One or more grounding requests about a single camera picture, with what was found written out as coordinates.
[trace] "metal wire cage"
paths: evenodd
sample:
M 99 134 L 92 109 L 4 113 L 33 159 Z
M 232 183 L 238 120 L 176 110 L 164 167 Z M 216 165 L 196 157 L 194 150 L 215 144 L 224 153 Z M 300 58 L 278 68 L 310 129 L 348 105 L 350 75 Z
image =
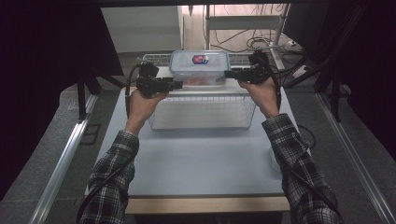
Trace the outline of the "metal wire cage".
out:
M 230 64 L 247 66 L 249 54 L 229 54 Z M 169 66 L 170 54 L 147 54 L 145 60 Z M 152 130 L 248 129 L 256 105 L 249 94 L 169 94 L 148 119 Z

